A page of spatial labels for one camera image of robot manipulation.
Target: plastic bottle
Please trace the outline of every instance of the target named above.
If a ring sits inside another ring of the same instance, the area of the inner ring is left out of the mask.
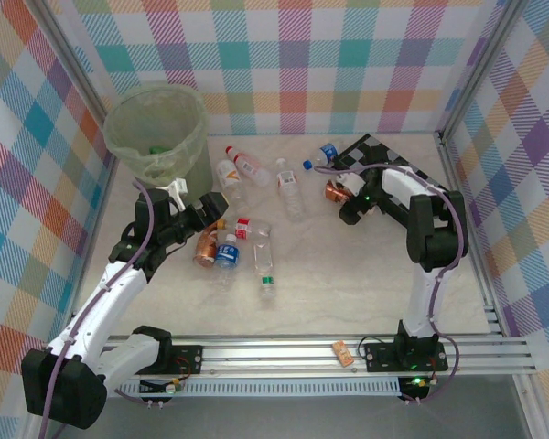
[[[309,157],[309,160],[303,162],[303,168],[308,171],[313,166],[327,166],[337,156],[338,148],[333,144],[325,144],[316,149]]]
[[[295,172],[290,169],[284,158],[276,160],[278,193],[285,204],[286,216],[293,222],[305,219],[305,206]]]
[[[211,268],[216,261],[216,253],[218,252],[218,225],[211,224],[206,228],[198,239],[198,245],[195,247],[195,255],[193,261],[197,262],[204,268]]]
[[[218,229],[233,233],[239,240],[251,240],[260,236],[268,237],[271,233],[271,225],[260,219],[221,218],[216,224]]]
[[[221,160],[216,165],[216,173],[228,203],[236,209],[236,212],[247,213],[250,208],[246,203],[246,190],[235,164],[230,160]]]
[[[275,296],[275,280],[273,279],[273,253],[271,240],[265,237],[254,240],[254,270],[260,276],[260,287],[263,298]]]
[[[238,265],[240,251],[236,247],[236,237],[229,234],[226,241],[218,247],[214,270],[217,269],[216,283],[222,287],[228,287],[231,284],[233,270]]]
[[[258,160],[251,155],[241,153],[233,146],[226,148],[226,154],[236,164],[236,167],[240,169],[240,172],[250,178],[256,185],[260,187],[268,186],[271,181],[271,174]]]

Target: trash bin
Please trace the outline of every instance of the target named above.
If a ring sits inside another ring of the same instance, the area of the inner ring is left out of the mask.
[[[128,91],[103,125],[108,149],[149,187],[177,177],[186,202],[211,191],[208,115],[201,95],[185,85],[155,84]],[[152,151],[163,151],[151,154]]]

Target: green bottle cap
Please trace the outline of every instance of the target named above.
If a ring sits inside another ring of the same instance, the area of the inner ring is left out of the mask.
[[[163,146],[151,146],[148,148],[148,152],[150,154],[161,154],[161,153],[168,153],[170,149],[165,148]]]

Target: bottle label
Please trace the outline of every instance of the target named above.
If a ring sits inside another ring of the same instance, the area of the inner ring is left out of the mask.
[[[332,144],[326,144],[319,148],[328,158],[328,163],[338,155],[338,150]]]
[[[240,256],[240,251],[230,244],[222,244],[218,248],[218,254],[216,255],[217,261],[230,261],[234,265],[238,265],[238,257]]]
[[[286,185],[293,185],[296,183],[296,176],[293,171],[283,171],[279,172],[278,176],[278,186],[283,187]]]
[[[242,161],[240,164],[238,163],[238,159],[241,158]],[[254,162],[254,160],[246,154],[238,153],[234,157],[234,163],[242,168],[242,171],[244,171],[247,174],[252,174],[253,176],[256,175],[258,172],[258,168],[260,165]]]
[[[218,171],[218,178],[220,179],[222,187],[227,187],[242,181],[236,166],[229,160],[222,160],[219,162],[216,166],[216,171]]]
[[[236,238],[240,240],[245,240],[248,237],[248,223],[250,220],[248,218],[239,218],[236,223]]]

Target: small orange object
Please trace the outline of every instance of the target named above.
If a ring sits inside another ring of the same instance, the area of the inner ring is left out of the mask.
[[[193,261],[197,262],[204,268],[211,268],[216,261],[216,253],[218,252],[218,231],[217,223],[211,224],[200,235],[198,245],[195,248],[195,256]]]
[[[338,360],[342,367],[345,368],[354,362],[354,357],[350,354],[348,347],[342,340],[336,341],[333,345],[331,345],[331,348],[338,356]]]
[[[323,192],[323,195],[327,199],[330,199],[334,203],[344,204],[346,201],[352,197],[351,193],[347,189],[340,189],[335,187],[333,182],[330,180],[326,184],[326,188]]]

